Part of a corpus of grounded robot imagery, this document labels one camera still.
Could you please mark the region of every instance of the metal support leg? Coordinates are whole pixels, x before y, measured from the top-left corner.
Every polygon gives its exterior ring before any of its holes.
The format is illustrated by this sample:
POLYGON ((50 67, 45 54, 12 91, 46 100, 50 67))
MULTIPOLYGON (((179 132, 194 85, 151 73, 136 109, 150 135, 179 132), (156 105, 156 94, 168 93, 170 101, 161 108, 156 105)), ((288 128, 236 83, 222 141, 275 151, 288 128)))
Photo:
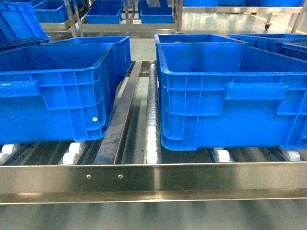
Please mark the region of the metal support leg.
POLYGON ((183 0, 177 0, 175 23, 177 24, 178 33, 181 33, 182 31, 182 8, 183 8, 183 0))
POLYGON ((78 6, 77 6, 77 2, 76 2, 76 0, 72 0, 72 3, 73 3, 73 7, 75 9, 75 12, 76 12, 76 16, 77 16, 77 24, 78 24, 78 27, 79 27, 80 36, 84 37, 84 34, 82 32, 81 19, 80 19, 80 16, 79 16, 79 9, 78 9, 78 6))
POLYGON ((303 20, 304 12, 306 12, 306 11, 307 11, 307 0, 305 0, 301 12, 297 15, 296 21, 294 22, 294 25, 293 25, 292 30, 291 30, 292 34, 294 34, 297 31, 298 26, 301 24, 301 22, 303 20))
POLYGON ((273 13, 269 13, 267 22, 265 23, 264 29, 267 31, 269 27, 271 26, 271 19, 272 19, 273 13))
MULTIPOLYGON (((64 4, 65 4, 66 11, 67 11, 68 19, 74 22, 70 0, 64 0, 64 4)), ((72 25, 71 34, 73 37, 77 37, 77 30, 76 30, 75 24, 72 25)))

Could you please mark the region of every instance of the white roller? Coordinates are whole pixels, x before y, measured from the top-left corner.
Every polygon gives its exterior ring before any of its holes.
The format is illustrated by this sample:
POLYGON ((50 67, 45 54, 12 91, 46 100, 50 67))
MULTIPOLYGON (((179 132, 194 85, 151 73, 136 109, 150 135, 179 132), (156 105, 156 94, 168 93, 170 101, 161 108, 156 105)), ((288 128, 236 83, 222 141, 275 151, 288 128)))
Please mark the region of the white roller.
POLYGON ((147 164, 157 164, 158 163, 158 152, 148 151, 147 152, 147 164))
POLYGON ((78 156, 78 153, 71 153, 71 152, 65 153, 63 156, 63 164, 65 165, 76 164, 77 156, 78 156))
POLYGON ((69 152, 80 153, 84 149, 84 146, 85 146, 84 141, 71 143, 69 145, 69 152))
POLYGON ((13 154, 17 151, 17 149, 20 147, 20 144, 8 144, 8 145, 3 145, 2 147, 2 153, 6 154, 13 154))
POLYGON ((214 152, 219 162, 230 162, 230 155, 227 150, 216 150, 214 152))
POLYGON ((292 149, 283 149, 283 148, 279 148, 279 149, 283 153, 283 156, 287 161, 300 161, 301 160, 301 156, 298 151, 292 150, 292 149))
POLYGON ((157 143, 156 142, 147 142, 147 151, 156 151, 157 143))
POLYGON ((147 141, 148 142, 156 142, 157 141, 157 135, 155 133, 148 133, 147 134, 147 141))

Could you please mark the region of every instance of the metal frame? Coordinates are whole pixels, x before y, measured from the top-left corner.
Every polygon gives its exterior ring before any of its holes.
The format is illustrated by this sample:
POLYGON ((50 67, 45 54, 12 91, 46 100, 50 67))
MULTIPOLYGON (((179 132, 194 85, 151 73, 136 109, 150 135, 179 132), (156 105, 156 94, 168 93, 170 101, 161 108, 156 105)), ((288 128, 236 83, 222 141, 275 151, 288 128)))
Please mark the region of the metal frame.
POLYGON ((126 16, 125 24, 87 24, 85 17, 80 17, 78 8, 73 1, 73 7, 77 12, 72 15, 70 0, 65 0, 65 6, 69 19, 65 23, 41 23, 46 31, 50 32, 71 32, 73 37, 78 35, 76 22, 81 36, 83 33, 139 33, 139 32, 159 32, 159 33, 181 33, 182 32, 182 15, 184 13, 269 13, 265 29, 269 29, 273 13, 298 13, 291 33, 295 33, 301 21, 303 12, 307 11, 307 0, 302 7, 184 7, 183 0, 173 0, 174 23, 173 24, 133 24, 135 17, 135 6, 132 7, 132 14, 129 17, 128 4, 124 4, 124 13, 126 16))
MULTIPOLYGON (((148 76, 151 63, 134 64, 106 137, 88 142, 77 165, 57 165, 69 142, 47 142, 25 145, 0 166, 0 204, 307 198, 307 161, 275 158, 270 152, 278 149, 256 149, 257 157, 248 148, 229 149, 235 163, 208 163, 210 150, 200 149, 188 155, 208 155, 206 163, 114 164, 125 144, 137 81, 148 76), (240 156, 273 162, 238 162, 240 156)), ((157 150, 159 157, 167 151, 157 150)))

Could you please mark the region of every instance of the blue bin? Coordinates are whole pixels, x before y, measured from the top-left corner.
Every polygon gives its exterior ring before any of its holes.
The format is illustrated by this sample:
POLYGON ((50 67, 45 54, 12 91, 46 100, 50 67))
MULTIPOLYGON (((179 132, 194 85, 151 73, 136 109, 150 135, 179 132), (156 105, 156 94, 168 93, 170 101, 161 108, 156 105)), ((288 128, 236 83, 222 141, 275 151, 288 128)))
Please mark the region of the blue bin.
POLYGON ((307 42, 304 34, 230 34, 232 38, 247 42, 249 46, 280 53, 282 43, 307 42))
POLYGON ((88 23, 118 24, 121 21, 122 1, 95 1, 87 13, 88 23))
POLYGON ((130 37, 129 36, 105 36, 105 37, 78 37, 64 41, 58 41, 50 43, 50 45, 80 45, 80 44, 112 44, 111 51, 113 52, 113 59, 116 72, 115 76, 112 77, 111 83, 111 94, 115 95, 117 85, 122 81, 131 65, 131 54, 130 54, 130 37))
POLYGON ((63 1, 47 0, 33 7, 40 23, 63 23, 68 20, 63 1))
POLYGON ((183 5, 196 7, 217 6, 218 2, 219 0, 184 0, 183 5))
POLYGON ((47 37, 29 5, 0 3, 0 43, 47 37))
POLYGON ((246 0, 219 0, 219 6, 244 6, 246 0))
POLYGON ((140 13, 142 23, 173 23, 173 18, 171 7, 144 7, 140 13))
POLYGON ((294 7, 302 6, 303 0, 247 0, 247 6, 294 7))
POLYGON ((216 34, 156 34, 154 40, 156 44, 220 42, 245 43, 238 41, 237 39, 223 37, 216 34))
POLYGON ((282 44, 281 54, 307 61, 307 43, 282 44))
POLYGON ((102 138, 113 101, 111 45, 0 53, 0 144, 102 138))
POLYGON ((307 62, 238 44, 157 45, 162 145, 307 148, 307 62))

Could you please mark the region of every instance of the metal shelf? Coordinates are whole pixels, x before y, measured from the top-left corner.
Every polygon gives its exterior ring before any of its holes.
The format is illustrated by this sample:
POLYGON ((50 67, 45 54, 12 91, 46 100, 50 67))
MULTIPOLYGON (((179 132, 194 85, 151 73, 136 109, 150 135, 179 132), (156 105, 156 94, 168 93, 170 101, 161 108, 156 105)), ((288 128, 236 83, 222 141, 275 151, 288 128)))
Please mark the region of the metal shelf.
MULTIPOLYGON (((286 162, 277 148, 228 149, 235 162, 215 163, 211 149, 158 146, 163 164, 121 165, 126 145, 133 144, 126 140, 134 92, 153 63, 134 63, 105 138, 88 141, 76 165, 57 165, 71 143, 61 141, 25 144, 0 166, 0 204, 307 198, 307 161, 286 162)), ((300 153, 306 160, 307 151, 300 153)))
POLYGON ((183 13, 300 13, 302 7, 183 7, 183 13))

